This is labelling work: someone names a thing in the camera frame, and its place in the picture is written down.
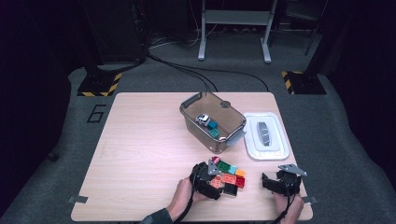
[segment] table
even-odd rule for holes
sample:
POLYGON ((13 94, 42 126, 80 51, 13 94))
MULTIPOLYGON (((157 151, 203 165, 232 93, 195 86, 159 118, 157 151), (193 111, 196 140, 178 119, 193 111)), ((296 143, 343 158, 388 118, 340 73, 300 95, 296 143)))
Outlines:
MULTIPOLYGON (((130 92, 116 96, 79 193, 88 201, 75 204, 73 220, 137 221, 171 202, 178 180, 190 175, 196 163, 214 156, 187 130, 179 112, 180 104, 194 94, 130 92)), ((215 94, 242 114, 273 112, 284 128, 272 93, 215 94)), ((274 199, 262 187, 262 173, 276 179, 279 164, 296 164, 292 150, 284 161, 253 161, 241 139, 218 156, 245 170, 245 187, 234 198, 222 195, 217 201, 196 204, 183 221, 274 220, 274 199)), ((306 196, 304 184, 301 195, 306 196)), ((306 204, 300 220, 312 216, 312 208, 306 204)))
POLYGON ((271 55, 268 49, 268 36, 271 32, 271 26, 275 15, 276 2, 272 0, 273 4, 270 11, 243 11, 243 10, 208 10, 205 6, 205 1, 202 0, 202 32, 201 44, 198 53, 198 60, 205 59, 206 50, 206 24, 242 24, 242 25, 265 25, 265 35, 260 38, 262 45, 262 55, 265 63, 271 63, 271 55))

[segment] red block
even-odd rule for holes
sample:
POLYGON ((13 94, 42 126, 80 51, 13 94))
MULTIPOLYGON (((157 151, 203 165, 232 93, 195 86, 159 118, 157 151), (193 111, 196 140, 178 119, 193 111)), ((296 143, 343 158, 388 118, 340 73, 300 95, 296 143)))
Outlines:
POLYGON ((237 176, 237 177, 236 177, 236 180, 235 180, 235 185, 236 185, 238 188, 242 189, 242 188, 245 186, 245 178, 244 178, 244 177, 237 176))
POLYGON ((220 161, 220 157, 214 156, 214 157, 212 157, 212 161, 213 161, 215 164, 218 164, 218 162, 220 161))

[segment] clear plastic box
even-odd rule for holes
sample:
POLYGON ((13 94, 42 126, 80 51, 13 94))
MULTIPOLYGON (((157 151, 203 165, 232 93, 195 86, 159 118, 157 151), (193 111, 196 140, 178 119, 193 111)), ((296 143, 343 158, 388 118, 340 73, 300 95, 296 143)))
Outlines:
POLYGON ((220 154, 245 135, 246 118, 229 102, 211 92, 194 94, 180 105, 180 113, 184 116, 187 129, 215 154, 220 154), (196 122, 196 118, 202 114, 208 115, 211 121, 218 124, 218 137, 213 137, 205 125, 196 122))

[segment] human hand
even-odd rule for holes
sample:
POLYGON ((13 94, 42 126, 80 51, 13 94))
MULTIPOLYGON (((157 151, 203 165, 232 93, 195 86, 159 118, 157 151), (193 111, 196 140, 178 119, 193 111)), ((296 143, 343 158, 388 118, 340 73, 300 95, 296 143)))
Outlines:
MULTIPOLYGON (((288 206, 288 198, 273 192, 275 198, 275 206, 276 212, 280 215, 283 211, 285 211, 286 207, 288 206)), ((304 201, 301 198, 300 194, 296 194, 294 197, 294 201, 291 203, 288 213, 286 214, 285 218, 280 220, 281 224, 295 224, 297 223, 297 219, 300 216, 301 212, 304 208, 304 201)))
MULTIPOLYGON (((166 207, 172 221, 177 220, 184 212, 189 203, 191 196, 192 184, 188 177, 178 181, 177 188, 172 199, 172 202, 166 207)), ((196 191, 192 197, 192 204, 198 203, 207 197, 200 192, 196 191)))

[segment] box handle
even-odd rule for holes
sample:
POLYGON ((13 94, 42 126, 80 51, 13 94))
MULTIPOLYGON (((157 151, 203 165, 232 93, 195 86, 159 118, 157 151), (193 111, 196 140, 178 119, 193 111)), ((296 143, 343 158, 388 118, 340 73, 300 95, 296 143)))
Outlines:
POLYGON ((187 99, 186 101, 184 101, 183 103, 181 103, 181 105, 184 108, 189 107, 189 105, 193 104, 195 101, 200 100, 202 98, 202 93, 196 93, 195 95, 193 95, 192 97, 190 97, 189 99, 187 99))
POLYGON ((243 136, 245 136, 244 129, 241 128, 239 131, 236 131, 233 133, 226 141, 225 144, 227 144, 227 147, 233 146, 239 139, 241 139, 243 136))

